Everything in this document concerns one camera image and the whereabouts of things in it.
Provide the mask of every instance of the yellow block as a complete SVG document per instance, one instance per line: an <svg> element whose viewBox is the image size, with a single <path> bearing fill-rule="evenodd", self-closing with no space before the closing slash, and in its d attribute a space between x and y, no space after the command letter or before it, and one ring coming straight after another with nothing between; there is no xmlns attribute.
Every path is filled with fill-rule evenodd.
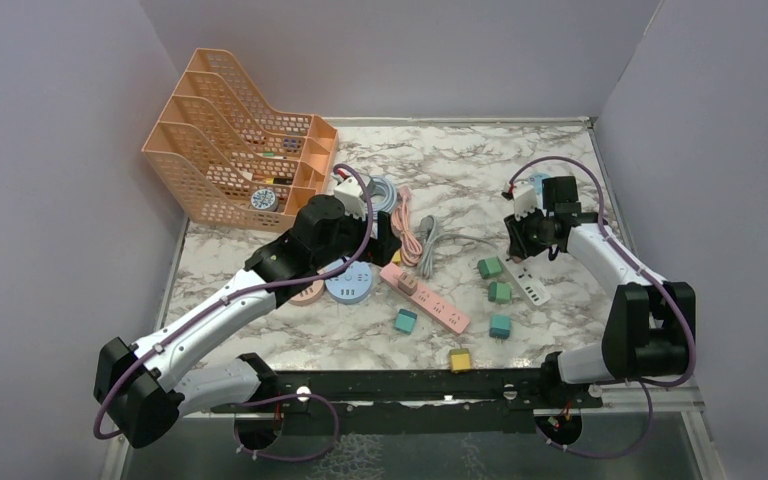
<svg viewBox="0 0 768 480"><path fill-rule="evenodd" d="M469 356L469 349L454 348L449 351L449 365L452 367L452 373L466 372L472 369L472 359Z"/></svg>

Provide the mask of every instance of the pink power strip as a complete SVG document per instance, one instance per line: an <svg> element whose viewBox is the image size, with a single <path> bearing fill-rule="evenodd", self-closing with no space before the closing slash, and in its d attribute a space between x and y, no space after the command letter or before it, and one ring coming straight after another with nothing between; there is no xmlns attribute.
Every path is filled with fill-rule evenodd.
<svg viewBox="0 0 768 480"><path fill-rule="evenodd" d="M398 265L391 263L382 268L381 279L452 332L460 335L469 325L469 317L465 313L431 291L427 285L420 283L416 277L405 272Z"/></svg>

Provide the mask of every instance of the round pink power strip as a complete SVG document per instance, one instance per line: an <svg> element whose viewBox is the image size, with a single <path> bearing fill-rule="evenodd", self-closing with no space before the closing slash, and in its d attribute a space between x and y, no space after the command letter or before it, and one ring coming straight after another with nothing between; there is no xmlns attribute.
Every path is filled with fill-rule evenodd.
<svg viewBox="0 0 768 480"><path fill-rule="evenodd" d="M325 282L317 280L313 282L311 286L305 288L295 297L288 300L288 303L290 303L290 305L303 307L319 300L319 297L321 297L323 293L325 293Z"/></svg>

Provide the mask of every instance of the marble surface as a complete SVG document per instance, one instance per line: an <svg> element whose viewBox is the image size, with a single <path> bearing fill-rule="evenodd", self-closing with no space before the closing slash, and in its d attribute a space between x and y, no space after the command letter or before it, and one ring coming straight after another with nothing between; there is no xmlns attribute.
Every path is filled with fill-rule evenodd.
<svg viewBox="0 0 768 480"><path fill-rule="evenodd" d="M344 127L339 135L338 162L411 188L414 228L434 215L446 232L485 236L499 251L507 243L502 219L512 211L499 192L519 166L543 155L565 155L602 178L584 127ZM583 172L560 162L533 171L574 174L584 210L595 210L596 189ZM610 209L608 216L617 231ZM166 322L205 300L276 236L190 224ZM411 335L394 330L398 309L411 306L376 275L373 292L360 304L340 305L326 293L310 306L285 305L241 329L197 368L246 352L257 352L274 369L284 370L446 368L449 350L461 347L469 348L474 368L528 367L538 366L547 353L601 338L610 300L582 265L564 254L551 263L545 255L529 259L527 268L552 300L540 307L519 298L496 305L487 300L490 281L476 270L480 259L496 254L464 241L442 242L436 249L435 275L426 283L470 316L460 336L421 313ZM494 313L511 317L509 339L488 336Z"/></svg>

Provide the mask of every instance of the teal cube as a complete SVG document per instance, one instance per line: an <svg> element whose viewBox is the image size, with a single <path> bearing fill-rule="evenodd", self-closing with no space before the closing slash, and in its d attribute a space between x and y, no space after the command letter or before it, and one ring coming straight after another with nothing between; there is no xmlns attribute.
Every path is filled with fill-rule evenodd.
<svg viewBox="0 0 768 480"><path fill-rule="evenodd" d="M502 274L502 262L499 257L485 258L478 262L478 273L481 278L493 278Z"/></svg>
<svg viewBox="0 0 768 480"><path fill-rule="evenodd" d="M393 325L396 330L410 335L414 325L416 325L416 314L404 308L400 309L396 315L396 323Z"/></svg>
<svg viewBox="0 0 768 480"><path fill-rule="evenodd" d="M490 317L490 336L506 339L511 336L511 317L507 315L493 315Z"/></svg>
<svg viewBox="0 0 768 480"><path fill-rule="evenodd" d="M496 303L511 303L511 286L507 283L493 282L487 291L487 300Z"/></svg>

